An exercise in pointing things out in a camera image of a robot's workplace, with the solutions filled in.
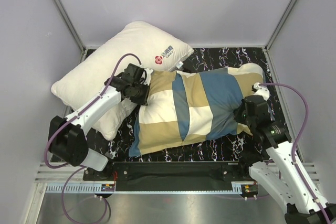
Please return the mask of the blue beige patchwork pillowcase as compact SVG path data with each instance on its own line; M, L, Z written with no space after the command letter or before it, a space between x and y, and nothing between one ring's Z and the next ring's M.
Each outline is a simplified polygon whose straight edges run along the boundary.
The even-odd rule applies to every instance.
M264 81L255 63L198 73L153 71L147 105L141 106L134 125L129 156L216 140L225 135L250 133L234 120L234 111L252 86Z

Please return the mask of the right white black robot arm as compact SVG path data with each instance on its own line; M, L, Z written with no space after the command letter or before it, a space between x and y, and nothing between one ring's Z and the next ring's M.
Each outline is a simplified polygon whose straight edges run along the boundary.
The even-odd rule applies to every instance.
M335 221L335 204L329 203L314 185L296 157L286 128L271 120L267 101L260 95L245 97L235 110L234 119L248 126L253 140L261 145L281 172L281 176L277 176L261 154L249 152L239 159L239 176L261 185L281 207L286 223Z

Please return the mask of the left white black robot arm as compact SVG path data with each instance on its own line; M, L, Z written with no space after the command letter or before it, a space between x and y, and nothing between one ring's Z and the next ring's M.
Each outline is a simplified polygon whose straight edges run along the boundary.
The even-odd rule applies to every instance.
M78 110L65 118L56 116L49 127L45 154L51 153L71 166L87 167L103 180L113 175L113 167L103 154L91 149L86 136L110 109L128 99L146 105L153 69L129 64L117 76L106 80L102 89Z

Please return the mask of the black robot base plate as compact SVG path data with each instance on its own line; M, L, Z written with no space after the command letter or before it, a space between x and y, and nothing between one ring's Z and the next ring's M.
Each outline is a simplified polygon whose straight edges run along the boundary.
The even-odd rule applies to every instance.
M83 179L115 183L120 194L258 193L257 182L237 162L114 162L104 172L88 169Z

